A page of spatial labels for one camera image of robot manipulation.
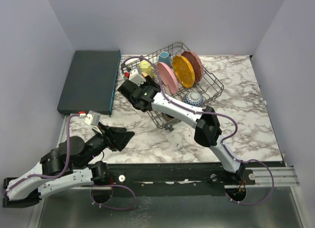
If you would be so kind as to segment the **brown beige bowl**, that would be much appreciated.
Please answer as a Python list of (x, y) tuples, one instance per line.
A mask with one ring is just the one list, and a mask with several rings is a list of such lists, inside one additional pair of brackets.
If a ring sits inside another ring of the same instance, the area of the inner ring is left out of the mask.
[(170, 116), (170, 115), (165, 114), (165, 113), (163, 113), (162, 116), (167, 122), (172, 121), (172, 120), (175, 119), (173, 116)]

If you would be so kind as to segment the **yellow-green faceted mug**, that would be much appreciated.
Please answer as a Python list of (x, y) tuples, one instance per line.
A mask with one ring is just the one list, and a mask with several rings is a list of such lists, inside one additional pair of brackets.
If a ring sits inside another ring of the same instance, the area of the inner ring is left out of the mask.
[(146, 76), (150, 76), (152, 78), (156, 77), (153, 66), (145, 60), (142, 60), (140, 62), (140, 64), (138, 65), (138, 70), (144, 77)]

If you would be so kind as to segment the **red patterned bowl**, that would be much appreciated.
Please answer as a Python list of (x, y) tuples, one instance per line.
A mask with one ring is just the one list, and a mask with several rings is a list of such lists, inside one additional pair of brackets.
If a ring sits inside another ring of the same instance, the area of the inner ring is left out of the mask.
[(204, 97), (200, 93), (192, 91), (185, 95), (184, 103), (201, 107), (204, 103)]

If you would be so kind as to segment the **grey wire dish rack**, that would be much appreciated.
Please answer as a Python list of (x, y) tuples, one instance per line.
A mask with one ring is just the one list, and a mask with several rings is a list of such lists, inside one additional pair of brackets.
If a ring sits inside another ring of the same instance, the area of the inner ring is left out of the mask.
[[(158, 62), (158, 56), (162, 51), (170, 53), (171, 59), (173, 59), (174, 56), (180, 55), (184, 51), (189, 51), (189, 48), (182, 42), (175, 42), (159, 50), (156, 50), (153, 53), (145, 55), (144, 58), (156, 65)], [(204, 97), (204, 103), (201, 107), (211, 104), (217, 97), (222, 94), (224, 90), (223, 83), (219, 81), (217, 77), (215, 77), (214, 74), (210, 73), (205, 67), (203, 67), (203, 76), (201, 81), (197, 84), (194, 84), (191, 88), (185, 88), (184, 86), (179, 84), (178, 92), (176, 94), (172, 94), (169, 91), (168, 86), (162, 84), (162, 87), (166, 94), (177, 100), (184, 100), (185, 95), (192, 91), (200, 93)], [(163, 113), (158, 111), (147, 110), (146, 113), (148, 113), (151, 120), (159, 129), (173, 131), (173, 125), (180, 121), (178, 119), (174, 119), (167, 122), (162, 116)]]

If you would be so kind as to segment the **blue floral mug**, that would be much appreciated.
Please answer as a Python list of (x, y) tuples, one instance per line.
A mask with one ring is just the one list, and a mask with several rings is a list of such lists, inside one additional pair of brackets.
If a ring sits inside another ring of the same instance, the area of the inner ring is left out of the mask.
[(162, 51), (158, 56), (158, 62), (165, 63), (168, 66), (171, 65), (171, 55), (166, 51)]

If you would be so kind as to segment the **pink polka dot plate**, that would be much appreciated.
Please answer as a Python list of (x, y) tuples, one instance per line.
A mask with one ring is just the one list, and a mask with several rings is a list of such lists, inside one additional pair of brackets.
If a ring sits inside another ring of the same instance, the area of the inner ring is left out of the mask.
[(192, 65), (195, 74), (194, 83), (197, 84), (201, 81), (203, 76), (203, 65), (200, 58), (192, 51), (184, 51), (181, 56), (185, 57)]

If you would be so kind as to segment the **plain orange plate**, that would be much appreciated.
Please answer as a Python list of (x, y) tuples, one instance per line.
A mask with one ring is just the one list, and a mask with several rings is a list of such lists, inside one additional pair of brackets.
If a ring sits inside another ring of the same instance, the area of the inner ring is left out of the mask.
[(146, 75), (145, 79), (146, 79), (146, 81), (148, 82), (149, 85), (152, 85), (152, 86), (156, 86), (157, 85), (155, 80), (150, 75)]

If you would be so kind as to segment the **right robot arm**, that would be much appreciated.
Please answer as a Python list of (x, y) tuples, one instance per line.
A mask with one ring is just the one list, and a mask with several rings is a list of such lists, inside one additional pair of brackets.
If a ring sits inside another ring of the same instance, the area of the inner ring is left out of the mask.
[(236, 185), (243, 181), (244, 163), (223, 142), (225, 138), (218, 120), (218, 116), (223, 117), (223, 114), (216, 113), (210, 106), (201, 108), (176, 100), (166, 95), (156, 84), (137, 86), (127, 79), (118, 88), (118, 92), (137, 110), (164, 113), (191, 126), (195, 129), (194, 141), (211, 149), (226, 171), (228, 182)]

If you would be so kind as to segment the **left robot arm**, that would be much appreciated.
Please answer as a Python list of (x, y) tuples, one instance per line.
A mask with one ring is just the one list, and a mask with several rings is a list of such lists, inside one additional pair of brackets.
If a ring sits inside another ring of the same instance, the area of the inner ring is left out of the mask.
[(4, 208), (26, 208), (37, 205), (42, 199), (79, 186), (99, 186), (109, 189), (123, 187), (123, 181), (114, 179), (108, 164), (91, 160), (108, 148), (122, 151), (135, 133), (126, 128), (98, 125), (94, 136), (84, 141), (72, 136), (43, 156), (23, 176), (8, 177), (3, 181)]

